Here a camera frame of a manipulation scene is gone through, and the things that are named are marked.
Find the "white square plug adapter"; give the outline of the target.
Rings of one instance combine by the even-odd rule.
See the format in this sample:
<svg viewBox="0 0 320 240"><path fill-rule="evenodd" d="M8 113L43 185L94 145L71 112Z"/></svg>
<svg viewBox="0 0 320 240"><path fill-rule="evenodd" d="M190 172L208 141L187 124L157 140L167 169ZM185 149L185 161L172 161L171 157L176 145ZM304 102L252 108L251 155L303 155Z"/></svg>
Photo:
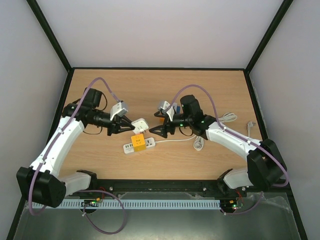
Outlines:
<svg viewBox="0 0 320 240"><path fill-rule="evenodd" d="M149 129L149 125L144 118L139 118L131 122L131 125L134 127L132 130L134 134L140 134Z"/></svg>

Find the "white power strip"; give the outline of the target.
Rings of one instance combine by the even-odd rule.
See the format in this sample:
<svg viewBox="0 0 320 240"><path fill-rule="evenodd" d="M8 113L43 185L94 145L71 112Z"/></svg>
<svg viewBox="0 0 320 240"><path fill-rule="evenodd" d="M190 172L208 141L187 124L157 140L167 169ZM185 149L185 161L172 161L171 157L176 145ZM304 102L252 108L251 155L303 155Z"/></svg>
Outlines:
<svg viewBox="0 0 320 240"><path fill-rule="evenodd" d="M155 147L156 146L155 139L153 137L146 138L145 139L145 146L146 146L146 148L145 148L146 150ZM134 153L135 150L134 150L133 144L131 142L124 144L123 145L123 152L125 154Z"/></svg>

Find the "yellow cube socket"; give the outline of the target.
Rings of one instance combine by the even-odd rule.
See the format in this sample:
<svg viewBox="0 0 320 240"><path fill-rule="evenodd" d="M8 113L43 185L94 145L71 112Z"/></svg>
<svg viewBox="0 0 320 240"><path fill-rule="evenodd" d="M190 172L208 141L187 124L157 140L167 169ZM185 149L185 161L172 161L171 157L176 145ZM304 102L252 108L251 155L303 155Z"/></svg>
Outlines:
<svg viewBox="0 0 320 240"><path fill-rule="evenodd" d="M144 151L146 147L145 137L142 133L133 135L131 137L131 143L134 152Z"/></svg>

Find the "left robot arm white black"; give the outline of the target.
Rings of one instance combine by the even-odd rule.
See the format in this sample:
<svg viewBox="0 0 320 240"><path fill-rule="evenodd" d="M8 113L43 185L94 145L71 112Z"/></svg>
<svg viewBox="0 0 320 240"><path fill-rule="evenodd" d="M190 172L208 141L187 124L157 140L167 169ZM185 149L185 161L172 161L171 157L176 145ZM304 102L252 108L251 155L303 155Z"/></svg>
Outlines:
<svg viewBox="0 0 320 240"><path fill-rule="evenodd" d="M93 88L84 92L84 98L64 107L56 131L37 159L28 168L21 167L17 171L22 197L29 203L56 208L68 195L97 188L97 175L88 170L59 178L68 152L88 125L106 128L108 136L134 129L126 117L128 106L124 101L118 101L110 112L104 112L98 109L104 94Z"/></svg>

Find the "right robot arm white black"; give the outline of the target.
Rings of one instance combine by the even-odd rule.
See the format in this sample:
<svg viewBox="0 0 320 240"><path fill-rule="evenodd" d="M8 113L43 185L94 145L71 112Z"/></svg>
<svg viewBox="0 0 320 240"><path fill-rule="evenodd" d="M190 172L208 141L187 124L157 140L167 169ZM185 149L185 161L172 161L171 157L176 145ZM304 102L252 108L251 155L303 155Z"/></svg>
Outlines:
<svg viewBox="0 0 320 240"><path fill-rule="evenodd" d="M189 127L192 133L204 140L224 146L247 163L239 169L228 169L217 179L218 191L229 196L237 188L255 187L268 191L272 186L284 187L278 183L287 176L287 167L274 141L269 138L258 140L240 134L217 118L204 114L194 95L185 95L180 99L182 112L177 113L167 101L161 102L154 116L162 118L163 123L149 130L150 133L167 138L176 128Z"/></svg>

